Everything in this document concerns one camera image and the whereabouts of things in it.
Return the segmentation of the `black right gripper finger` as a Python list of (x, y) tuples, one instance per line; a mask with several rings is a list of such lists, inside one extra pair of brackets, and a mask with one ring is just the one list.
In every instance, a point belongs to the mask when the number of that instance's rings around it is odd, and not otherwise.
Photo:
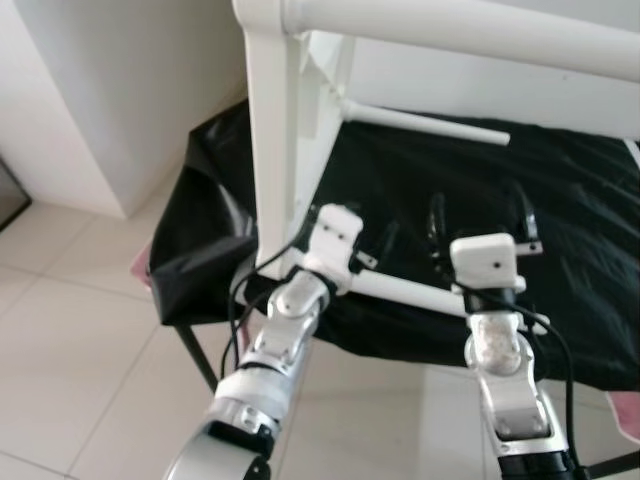
[(449, 266), (449, 237), (445, 224), (445, 196), (436, 192), (429, 202), (429, 257), (435, 266)]
[(515, 220), (517, 251), (540, 251), (541, 239), (536, 223), (534, 207), (520, 183), (506, 184), (509, 215)]

